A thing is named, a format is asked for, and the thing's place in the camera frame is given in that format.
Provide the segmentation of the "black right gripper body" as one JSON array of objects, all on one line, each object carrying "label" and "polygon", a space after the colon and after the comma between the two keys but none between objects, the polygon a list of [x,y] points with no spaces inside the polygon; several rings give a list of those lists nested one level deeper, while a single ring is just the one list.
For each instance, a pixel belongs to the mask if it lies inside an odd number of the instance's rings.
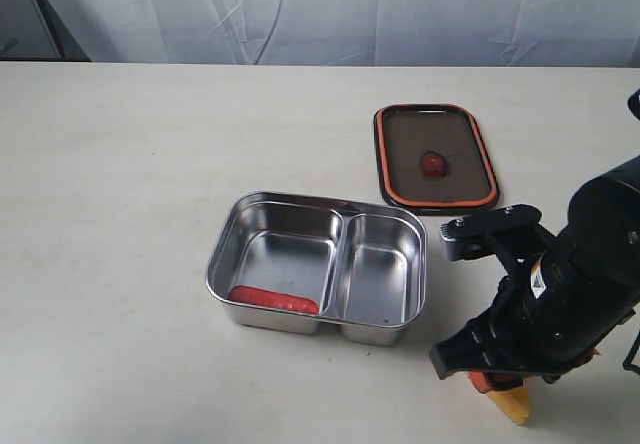
[{"label": "black right gripper body", "polygon": [[507,274],[490,307],[465,325],[467,371],[556,380],[631,316],[630,244],[496,255]]}]

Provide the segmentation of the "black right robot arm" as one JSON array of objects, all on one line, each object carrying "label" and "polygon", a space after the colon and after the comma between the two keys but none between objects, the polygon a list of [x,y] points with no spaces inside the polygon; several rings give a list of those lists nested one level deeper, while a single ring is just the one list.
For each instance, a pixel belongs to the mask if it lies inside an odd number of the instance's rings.
[{"label": "black right robot arm", "polygon": [[451,261],[494,256],[506,274],[490,306],[429,357],[440,379],[477,376],[481,393],[525,379],[552,384],[588,363],[639,303],[639,160],[589,180],[552,234],[539,209],[513,205],[454,219],[441,237]]}]

